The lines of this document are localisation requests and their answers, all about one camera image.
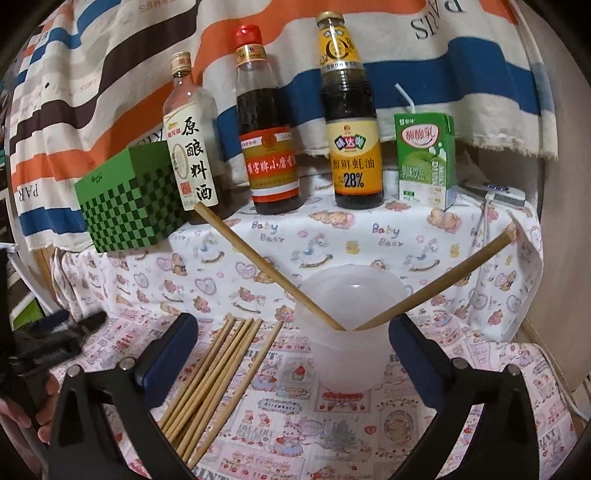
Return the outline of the wooden chopstick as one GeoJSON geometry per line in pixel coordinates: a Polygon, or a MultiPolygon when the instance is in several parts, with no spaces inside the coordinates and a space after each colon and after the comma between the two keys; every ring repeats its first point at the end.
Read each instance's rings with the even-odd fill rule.
{"type": "Polygon", "coordinates": [[[421,304],[429,301],[431,298],[439,295],[451,286],[455,285],[460,280],[467,277],[473,271],[479,269],[488,260],[496,256],[505,247],[513,243],[517,239],[517,227],[515,223],[510,223],[500,235],[498,235],[489,244],[477,251],[475,254],[468,257],[466,260],[452,268],[442,276],[438,277],[433,282],[426,285],[421,290],[413,293],[398,304],[380,313],[376,317],[370,319],[361,326],[356,327],[356,331],[365,331],[377,328],[388,323],[393,317],[406,313],[421,304]]]}
{"type": "Polygon", "coordinates": [[[179,391],[176,393],[171,404],[167,407],[163,416],[158,421],[158,425],[161,430],[165,429],[166,425],[170,422],[170,418],[174,415],[174,411],[177,409],[177,406],[183,402],[185,392],[187,390],[190,390],[193,384],[197,382],[197,376],[208,369],[206,363],[209,360],[214,359],[217,351],[225,342],[226,337],[228,337],[228,333],[232,330],[234,323],[235,318],[231,314],[226,314],[224,317],[223,327],[221,328],[221,330],[219,330],[219,332],[214,338],[214,341],[212,341],[211,345],[209,345],[209,347],[205,351],[204,357],[202,357],[202,359],[197,365],[197,368],[195,368],[195,370],[187,377],[184,384],[179,388],[179,391]]]}
{"type": "Polygon", "coordinates": [[[204,361],[197,371],[190,377],[168,407],[159,425],[165,438],[172,443],[180,434],[190,417],[202,402],[204,392],[211,389],[211,384],[221,375],[226,363],[238,351],[243,337],[252,326],[252,320],[238,320],[228,316],[224,326],[216,336],[211,347],[208,348],[204,361]]]}
{"type": "Polygon", "coordinates": [[[211,393],[206,396],[204,402],[197,410],[197,413],[191,418],[190,423],[185,426],[179,437],[172,442],[172,444],[176,445],[175,450],[177,455],[185,463],[195,448],[198,437],[202,432],[204,432],[206,423],[206,420],[204,419],[205,414],[211,414],[215,409],[214,404],[219,399],[221,399],[221,392],[224,389],[228,389],[228,386],[231,383],[233,377],[235,377],[235,373],[238,371],[240,364],[242,364],[242,360],[245,358],[247,350],[249,350],[249,347],[252,344],[252,340],[256,337],[257,332],[259,332],[260,327],[263,325],[262,320],[252,320],[254,321],[252,329],[250,329],[249,333],[246,334],[245,343],[243,343],[242,346],[238,348],[238,357],[231,361],[228,371],[226,371],[213,386],[211,393]]]}
{"type": "Polygon", "coordinates": [[[163,430],[164,436],[170,443],[179,437],[185,426],[197,413],[206,396],[211,393],[213,386],[228,371],[231,361],[238,357],[238,348],[245,343],[246,334],[252,329],[253,323],[252,319],[238,322],[235,332],[226,337],[214,359],[206,363],[208,369],[199,374],[197,382],[185,392],[183,402],[177,406],[170,422],[163,430]]]}
{"type": "Polygon", "coordinates": [[[294,283],[290,281],[290,279],[287,279],[287,277],[281,274],[279,270],[276,270],[276,267],[271,265],[270,262],[263,258],[262,255],[259,255],[259,253],[257,253],[256,250],[249,245],[249,243],[246,243],[242,237],[238,236],[238,234],[236,234],[235,231],[231,229],[231,227],[228,227],[228,225],[226,225],[221,218],[213,213],[211,209],[205,206],[204,203],[197,203],[194,206],[194,211],[197,212],[199,216],[204,218],[204,220],[209,225],[214,227],[214,229],[219,234],[221,234],[223,238],[228,240],[228,242],[233,247],[235,247],[236,250],[241,252],[242,255],[245,255],[246,258],[252,261],[252,263],[256,265],[260,271],[268,275],[274,283],[280,285],[280,287],[283,288],[283,290],[286,290],[287,293],[290,293],[290,295],[293,296],[297,302],[300,302],[301,305],[304,305],[308,311],[315,314],[315,316],[318,316],[322,322],[327,324],[332,329],[345,331],[345,328],[342,327],[339,322],[335,321],[335,319],[332,318],[330,314],[325,312],[325,310],[322,310],[322,308],[318,306],[315,301],[311,300],[310,297],[305,295],[304,292],[301,292],[301,290],[298,289],[297,286],[295,286],[294,283]]]}
{"type": "Polygon", "coordinates": [[[270,352],[270,347],[276,341],[276,337],[279,336],[280,330],[283,328],[283,321],[276,322],[273,326],[273,330],[266,337],[266,341],[259,351],[254,355],[252,362],[250,362],[249,369],[245,372],[242,381],[236,386],[235,391],[232,392],[232,396],[228,402],[222,402],[222,396],[226,392],[224,389],[221,392],[221,399],[215,404],[215,409],[211,414],[205,414],[204,419],[206,420],[204,432],[198,437],[195,448],[191,452],[186,464],[192,470],[207,454],[208,450],[211,449],[211,445],[215,439],[224,429],[228,423],[229,418],[235,413],[235,409],[242,401],[242,396],[245,395],[246,390],[249,388],[249,384],[252,382],[254,376],[256,376],[259,367],[263,364],[263,360],[266,359],[266,355],[270,352]]]}

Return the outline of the brown wooden shelf board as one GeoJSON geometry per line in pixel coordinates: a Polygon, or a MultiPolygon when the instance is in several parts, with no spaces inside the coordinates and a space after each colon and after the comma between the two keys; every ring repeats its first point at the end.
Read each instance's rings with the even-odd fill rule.
{"type": "Polygon", "coordinates": [[[535,1],[518,3],[541,51],[552,90],[558,157],[545,167],[545,267],[528,312],[567,389],[590,373],[590,85],[535,1]]]}

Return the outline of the green checkered box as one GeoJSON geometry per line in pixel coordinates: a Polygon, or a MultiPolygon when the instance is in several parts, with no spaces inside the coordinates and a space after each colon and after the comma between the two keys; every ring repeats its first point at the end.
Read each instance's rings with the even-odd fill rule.
{"type": "Polygon", "coordinates": [[[188,220],[164,142],[122,150],[74,189],[99,253],[156,245],[188,220]]]}

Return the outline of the translucent plastic cup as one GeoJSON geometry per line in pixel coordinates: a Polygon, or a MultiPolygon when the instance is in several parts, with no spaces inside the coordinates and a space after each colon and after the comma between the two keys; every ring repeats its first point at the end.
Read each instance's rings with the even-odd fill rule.
{"type": "Polygon", "coordinates": [[[335,330],[301,304],[294,325],[308,339],[315,374],[325,388],[360,393],[379,385],[393,352],[388,326],[359,331],[359,326],[407,297],[394,274],[363,265],[335,266],[301,284],[307,294],[344,329],[335,330]]]}

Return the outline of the striped Hermes Paris cloth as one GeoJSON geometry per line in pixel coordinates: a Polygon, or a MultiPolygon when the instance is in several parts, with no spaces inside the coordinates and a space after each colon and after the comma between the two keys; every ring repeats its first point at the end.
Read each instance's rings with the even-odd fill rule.
{"type": "Polygon", "coordinates": [[[235,108],[242,25],[262,31],[295,148],[324,155],[315,18],[325,11],[345,17],[383,141],[394,138],[394,113],[413,100],[450,114],[465,143],[557,158],[546,69],[512,1],[67,1],[32,35],[11,88],[5,145],[27,247],[90,245],[74,184],[156,138],[179,51],[191,54],[194,77],[216,103],[229,180],[245,184],[235,108]]]}

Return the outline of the clear cooking wine bottle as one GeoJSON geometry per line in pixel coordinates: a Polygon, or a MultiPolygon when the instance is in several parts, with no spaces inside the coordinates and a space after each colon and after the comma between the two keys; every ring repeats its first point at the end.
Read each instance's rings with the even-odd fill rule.
{"type": "Polygon", "coordinates": [[[197,223],[201,202],[221,217],[230,213],[228,177],[218,142],[214,98],[195,83],[188,52],[170,59],[172,91],[164,101],[163,137],[167,143],[183,208],[197,223]]]}

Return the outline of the red-capped dark sauce bottle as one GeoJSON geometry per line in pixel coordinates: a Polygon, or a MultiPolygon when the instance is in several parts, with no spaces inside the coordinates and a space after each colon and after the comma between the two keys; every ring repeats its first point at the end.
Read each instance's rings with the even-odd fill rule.
{"type": "Polygon", "coordinates": [[[256,212],[279,215],[301,205],[287,107],[256,25],[235,32],[238,133],[256,212]]]}

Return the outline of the green milk drink carton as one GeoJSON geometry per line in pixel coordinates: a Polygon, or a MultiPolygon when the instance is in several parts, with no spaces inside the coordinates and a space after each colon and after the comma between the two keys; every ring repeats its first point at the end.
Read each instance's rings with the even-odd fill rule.
{"type": "Polygon", "coordinates": [[[456,129],[441,112],[419,112],[400,84],[394,85],[407,109],[394,114],[400,199],[445,211],[455,202],[456,129]]]}

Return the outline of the yellow-label oyster sauce bottle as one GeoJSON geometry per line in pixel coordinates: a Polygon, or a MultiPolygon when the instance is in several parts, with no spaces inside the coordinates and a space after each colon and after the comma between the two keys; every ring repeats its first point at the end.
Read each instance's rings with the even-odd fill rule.
{"type": "Polygon", "coordinates": [[[384,201],[383,156],[374,94],[344,16],[318,14],[325,135],[339,207],[370,209],[384,201]]]}

